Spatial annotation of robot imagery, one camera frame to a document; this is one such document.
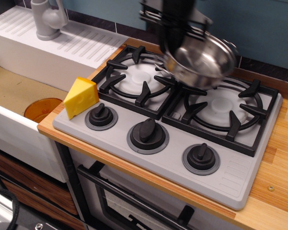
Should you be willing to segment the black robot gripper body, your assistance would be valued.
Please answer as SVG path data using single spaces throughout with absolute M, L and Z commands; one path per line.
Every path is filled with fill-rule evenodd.
M 187 36 L 205 39 L 213 21 L 196 9 L 194 0 L 141 0 L 140 18 L 152 24 L 189 25 Z

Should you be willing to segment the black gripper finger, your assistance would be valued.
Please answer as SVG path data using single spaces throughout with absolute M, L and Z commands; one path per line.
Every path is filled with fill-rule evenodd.
M 169 27 L 169 52 L 174 54 L 175 51 L 181 47 L 184 37 L 189 31 L 189 25 L 175 26 L 171 25 Z
M 157 25 L 157 37 L 159 42 L 159 47 L 162 53 L 166 52 L 166 43 L 168 42 L 168 37 L 170 36 L 171 27 L 158 24 Z

